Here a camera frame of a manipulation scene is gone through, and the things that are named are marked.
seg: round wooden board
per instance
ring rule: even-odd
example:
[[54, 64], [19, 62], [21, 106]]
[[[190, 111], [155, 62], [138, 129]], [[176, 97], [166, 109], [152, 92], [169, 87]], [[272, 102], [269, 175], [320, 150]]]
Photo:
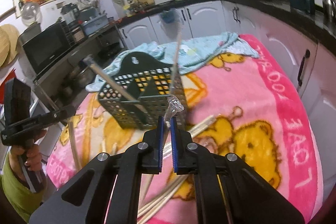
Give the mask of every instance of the round wooden board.
[[2, 25], [1, 28], [7, 33], [9, 37], [9, 54], [2, 66], [7, 66], [17, 55], [16, 44], [19, 37], [19, 31], [11, 24]]
[[0, 66], [5, 62], [9, 54], [9, 37], [8, 34], [0, 27]]

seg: human hand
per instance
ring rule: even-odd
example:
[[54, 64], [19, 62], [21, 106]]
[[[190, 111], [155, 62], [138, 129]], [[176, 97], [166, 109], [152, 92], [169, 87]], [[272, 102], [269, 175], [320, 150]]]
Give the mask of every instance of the human hand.
[[[40, 135], [36, 137], [36, 140], [42, 138], [46, 135], [47, 131], [42, 130]], [[9, 165], [13, 173], [22, 181], [26, 181], [26, 178], [22, 172], [18, 157], [24, 154], [25, 150], [22, 146], [13, 145], [9, 152]], [[27, 150], [27, 160], [25, 166], [29, 166], [28, 170], [39, 171], [42, 168], [41, 164], [42, 155], [39, 150], [39, 146], [34, 144], [30, 149]]]

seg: finger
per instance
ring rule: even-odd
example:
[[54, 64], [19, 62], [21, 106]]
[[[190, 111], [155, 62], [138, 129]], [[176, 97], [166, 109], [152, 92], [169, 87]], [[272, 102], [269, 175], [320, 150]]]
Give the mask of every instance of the finger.
[[29, 157], [27, 159], [27, 161], [25, 162], [25, 166], [32, 166], [32, 165], [36, 165], [39, 162], [41, 162], [42, 160], [42, 155], [40, 153], [38, 153], [37, 155], [35, 155], [34, 157]]
[[34, 137], [34, 142], [36, 142], [40, 138], [43, 138], [46, 135], [46, 133], [47, 133], [46, 129], [41, 130], [41, 132], [36, 137]]
[[25, 152], [22, 146], [13, 145], [10, 149], [10, 153], [14, 156], [20, 156]]
[[39, 171], [42, 169], [42, 163], [38, 163], [38, 164], [35, 164], [35, 165], [31, 165], [29, 166], [28, 170], [29, 171]]
[[39, 153], [40, 153], [39, 146], [37, 144], [34, 144], [31, 148], [28, 149], [27, 157], [28, 158], [34, 157]]

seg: white cabinet door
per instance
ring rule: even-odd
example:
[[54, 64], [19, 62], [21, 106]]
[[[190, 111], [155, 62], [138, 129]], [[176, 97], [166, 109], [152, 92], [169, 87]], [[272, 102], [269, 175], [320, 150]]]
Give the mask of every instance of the white cabinet door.
[[188, 40], [192, 38], [189, 23], [186, 17], [186, 10], [184, 7], [178, 8], [175, 14], [177, 18], [173, 23], [165, 23], [160, 14], [153, 15], [150, 17], [151, 23], [153, 25], [154, 31], [156, 33], [158, 43], [165, 44], [177, 41], [177, 33], [179, 29], [179, 22], [182, 27], [182, 40]]
[[240, 25], [238, 20], [236, 19], [236, 9], [237, 5], [235, 3], [229, 1], [222, 1], [224, 16], [225, 16], [225, 24], [226, 30], [228, 32], [236, 32], [240, 33]]
[[120, 31], [129, 49], [158, 40], [148, 17], [126, 25]]
[[[296, 31], [289, 25], [259, 12], [256, 15], [259, 24], [259, 39], [279, 63], [286, 75], [302, 96], [308, 83], [317, 51], [317, 44]], [[307, 50], [310, 57], [304, 59]], [[301, 86], [298, 81], [299, 69], [303, 64], [300, 76]]]
[[326, 199], [336, 183], [336, 58], [318, 45], [314, 68], [303, 93], [322, 163], [324, 196]]
[[193, 37], [207, 37], [226, 32], [223, 6], [220, 0], [185, 7]]
[[257, 17], [260, 11], [253, 8], [237, 5], [236, 18], [239, 22], [240, 32], [242, 34], [252, 34], [256, 38], [260, 39], [257, 25]]

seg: person's arm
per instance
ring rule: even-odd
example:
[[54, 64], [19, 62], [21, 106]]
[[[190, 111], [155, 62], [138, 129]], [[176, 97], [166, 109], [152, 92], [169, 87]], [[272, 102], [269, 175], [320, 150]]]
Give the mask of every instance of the person's arm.
[[[13, 146], [6, 156], [3, 176], [0, 180], [2, 190], [16, 212], [28, 223], [30, 215], [39, 207], [44, 191], [32, 193], [25, 185], [26, 179], [22, 173], [17, 157], [25, 151], [22, 147]], [[41, 154], [38, 145], [27, 151], [26, 166], [30, 170], [41, 170]]]

